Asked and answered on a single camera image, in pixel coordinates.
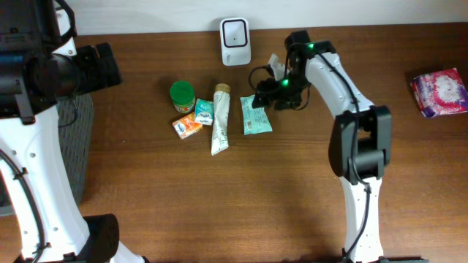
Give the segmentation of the mint green wipes packet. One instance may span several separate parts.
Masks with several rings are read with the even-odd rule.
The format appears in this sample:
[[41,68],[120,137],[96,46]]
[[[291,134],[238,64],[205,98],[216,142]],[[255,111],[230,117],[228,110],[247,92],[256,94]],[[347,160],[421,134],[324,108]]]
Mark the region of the mint green wipes packet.
[[241,97],[240,101],[243,114],[245,135],[261,134],[273,131],[271,124],[268,120],[268,116],[266,115],[264,109],[262,107],[252,107],[254,95],[248,97]]

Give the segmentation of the white tube brown cap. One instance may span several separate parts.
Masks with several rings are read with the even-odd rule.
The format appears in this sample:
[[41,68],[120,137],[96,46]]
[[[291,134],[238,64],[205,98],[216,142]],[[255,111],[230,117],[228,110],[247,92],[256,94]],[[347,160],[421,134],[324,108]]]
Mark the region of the white tube brown cap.
[[227,122],[230,111],[230,86],[219,83],[214,91],[214,122],[211,140],[211,155],[214,156],[229,147]]

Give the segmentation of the teal small tissue pack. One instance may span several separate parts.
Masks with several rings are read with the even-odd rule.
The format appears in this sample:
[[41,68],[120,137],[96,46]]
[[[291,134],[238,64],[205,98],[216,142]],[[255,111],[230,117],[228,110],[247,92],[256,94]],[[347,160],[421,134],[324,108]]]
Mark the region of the teal small tissue pack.
[[214,103],[197,99],[195,104],[195,122],[211,126],[214,121]]

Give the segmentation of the green lid jar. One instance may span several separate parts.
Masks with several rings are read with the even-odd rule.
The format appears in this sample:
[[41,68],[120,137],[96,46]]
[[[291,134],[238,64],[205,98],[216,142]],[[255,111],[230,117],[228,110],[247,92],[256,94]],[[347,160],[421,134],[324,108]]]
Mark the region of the green lid jar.
[[180,113],[190,113],[195,107],[195,92],[191,83],[177,81],[170,87],[170,98]]

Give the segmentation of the orange small packet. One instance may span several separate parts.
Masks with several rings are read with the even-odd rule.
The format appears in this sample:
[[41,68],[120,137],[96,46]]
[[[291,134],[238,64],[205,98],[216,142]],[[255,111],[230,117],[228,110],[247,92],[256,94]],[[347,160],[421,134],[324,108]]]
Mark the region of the orange small packet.
[[172,126],[175,129],[176,134],[182,140],[199,132],[203,128],[201,123],[197,123],[195,121],[195,112],[174,121]]

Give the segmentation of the red purple snack package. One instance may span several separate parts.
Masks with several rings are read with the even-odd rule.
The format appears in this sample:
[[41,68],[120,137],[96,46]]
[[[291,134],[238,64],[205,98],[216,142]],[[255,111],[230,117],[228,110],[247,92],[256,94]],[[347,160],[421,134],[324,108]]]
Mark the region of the red purple snack package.
[[417,76],[410,85],[425,118],[467,112],[467,90],[457,68]]

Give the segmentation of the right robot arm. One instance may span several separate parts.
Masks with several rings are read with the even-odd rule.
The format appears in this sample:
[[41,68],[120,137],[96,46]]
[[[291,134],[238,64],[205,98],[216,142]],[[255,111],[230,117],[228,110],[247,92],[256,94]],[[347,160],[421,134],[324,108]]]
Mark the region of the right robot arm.
[[263,68],[270,77],[255,87],[253,108],[303,110],[302,93],[318,91],[333,117],[328,160],[341,182],[347,233],[343,262],[381,262],[379,195],[390,163],[392,117],[376,106],[351,81],[336,48],[328,40],[313,42],[305,30],[284,41],[283,64],[276,56]]

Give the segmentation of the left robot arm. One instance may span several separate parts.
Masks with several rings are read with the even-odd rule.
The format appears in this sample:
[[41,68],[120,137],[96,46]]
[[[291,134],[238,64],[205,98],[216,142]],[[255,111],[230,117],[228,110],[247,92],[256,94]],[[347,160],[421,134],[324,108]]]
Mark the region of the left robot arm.
[[77,36],[65,1],[1,3],[1,176],[17,217],[19,262],[143,262],[112,213],[82,216],[59,144],[61,99],[119,85],[108,43],[64,53]]

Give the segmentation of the grey plastic mesh basket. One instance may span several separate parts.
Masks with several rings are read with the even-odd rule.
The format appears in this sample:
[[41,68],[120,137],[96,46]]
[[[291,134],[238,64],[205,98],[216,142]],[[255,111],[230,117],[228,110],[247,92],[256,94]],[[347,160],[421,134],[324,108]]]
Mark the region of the grey plastic mesh basket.
[[91,95],[64,100],[57,105],[59,143],[72,195],[79,205],[83,200],[88,151],[94,122]]

